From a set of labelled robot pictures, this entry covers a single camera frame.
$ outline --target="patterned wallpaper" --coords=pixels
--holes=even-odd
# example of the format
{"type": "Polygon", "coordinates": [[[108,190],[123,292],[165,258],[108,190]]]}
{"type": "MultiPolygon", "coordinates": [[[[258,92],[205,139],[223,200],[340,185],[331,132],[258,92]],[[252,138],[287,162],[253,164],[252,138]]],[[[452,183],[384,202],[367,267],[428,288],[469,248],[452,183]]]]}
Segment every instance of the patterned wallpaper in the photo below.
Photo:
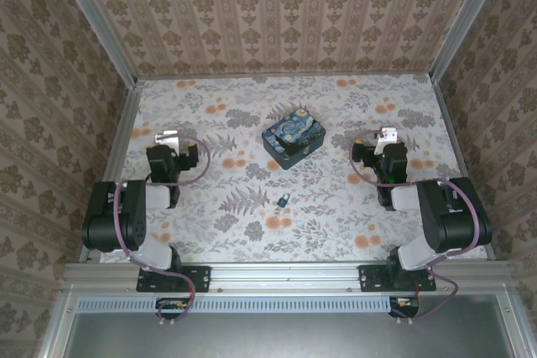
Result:
{"type": "Polygon", "coordinates": [[[98,0],[140,76],[428,70],[463,0],[98,0]]]}
{"type": "Polygon", "coordinates": [[[125,95],[75,0],[0,0],[0,356],[38,348],[125,95]]]}
{"type": "Polygon", "coordinates": [[[441,88],[537,327],[537,0],[487,0],[441,88]]]}

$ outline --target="vented metal strip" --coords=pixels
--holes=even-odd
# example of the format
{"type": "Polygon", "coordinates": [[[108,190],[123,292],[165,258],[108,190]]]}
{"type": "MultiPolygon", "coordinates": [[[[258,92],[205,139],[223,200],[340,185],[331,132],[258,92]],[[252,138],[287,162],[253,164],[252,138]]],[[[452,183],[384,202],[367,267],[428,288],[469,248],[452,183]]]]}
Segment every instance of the vented metal strip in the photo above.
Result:
{"type": "MultiPolygon", "coordinates": [[[[155,313],[157,297],[81,297],[78,314],[155,313]]],[[[192,313],[203,314],[305,314],[389,312],[389,297],[256,297],[200,296],[192,313]]],[[[163,309],[163,312],[174,312],[163,309]]]]}

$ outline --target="aluminum frame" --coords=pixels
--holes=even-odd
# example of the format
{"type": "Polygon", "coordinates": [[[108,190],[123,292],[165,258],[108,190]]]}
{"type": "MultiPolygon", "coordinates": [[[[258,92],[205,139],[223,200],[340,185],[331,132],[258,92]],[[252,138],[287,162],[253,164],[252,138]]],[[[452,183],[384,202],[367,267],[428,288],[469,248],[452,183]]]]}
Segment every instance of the aluminum frame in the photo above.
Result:
{"type": "MultiPolygon", "coordinates": [[[[413,293],[362,293],[358,266],[378,264],[366,262],[306,262],[306,263],[207,263],[211,266],[212,297],[356,297],[408,296],[413,293]]],[[[461,295],[492,294],[498,298],[503,322],[516,357],[535,356],[529,337],[529,323],[516,296],[514,280],[507,262],[453,259],[435,270],[459,284],[461,295]]],[[[138,267],[128,263],[69,264],[60,287],[60,296],[44,337],[41,358],[63,357],[76,316],[80,297],[139,297],[136,292],[138,267]]],[[[452,286],[436,280],[437,290],[427,295],[447,295],[452,286]]],[[[159,297],[184,297],[185,293],[144,293],[159,297]]]]}

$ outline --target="small box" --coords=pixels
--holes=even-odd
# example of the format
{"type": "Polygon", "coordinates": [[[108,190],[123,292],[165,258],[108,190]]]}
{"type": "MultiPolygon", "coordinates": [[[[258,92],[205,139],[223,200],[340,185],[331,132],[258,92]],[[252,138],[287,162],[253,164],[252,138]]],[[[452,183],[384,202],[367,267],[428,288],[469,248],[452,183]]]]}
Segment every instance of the small box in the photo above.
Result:
{"type": "Polygon", "coordinates": [[[297,109],[263,131],[263,145],[283,169],[322,146],[326,130],[306,109],[297,109]]]}

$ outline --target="floral tablecloth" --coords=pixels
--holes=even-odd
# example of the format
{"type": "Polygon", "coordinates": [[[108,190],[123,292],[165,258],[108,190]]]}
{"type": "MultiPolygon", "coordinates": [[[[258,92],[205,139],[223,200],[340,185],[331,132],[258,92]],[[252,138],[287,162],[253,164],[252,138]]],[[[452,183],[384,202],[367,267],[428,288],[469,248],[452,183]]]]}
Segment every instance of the floral tablecloth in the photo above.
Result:
{"type": "MultiPolygon", "coordinates": [[[[427,75],[296,76],[152,80],[142,100],[123,168],[149,173],[154,135],[178,129],[211,150],[211,166],[181,188],[173,210],[150,211],[148,233],[186,262],[384,259],[421,231],[419,212],[381,208],[375,188],[352,172],[348,149],[363,130],[397,127],[409,150],[409,180],[458,176],[427,75]],[[326,128],[324,145],[282,170],[261,132],[302,107],[326,128]],[[276,202],[290,194],[284,209],[276,202]]],[[[181,174],[191,179],[202,170],[181,174]]],[[[365,174],[373,172],[364,169],[365,174]]],[[[486,257],[483,248],[467,254],[486,257]]],[[[102,259],[116,261],[113,254],[102,259]]]]}

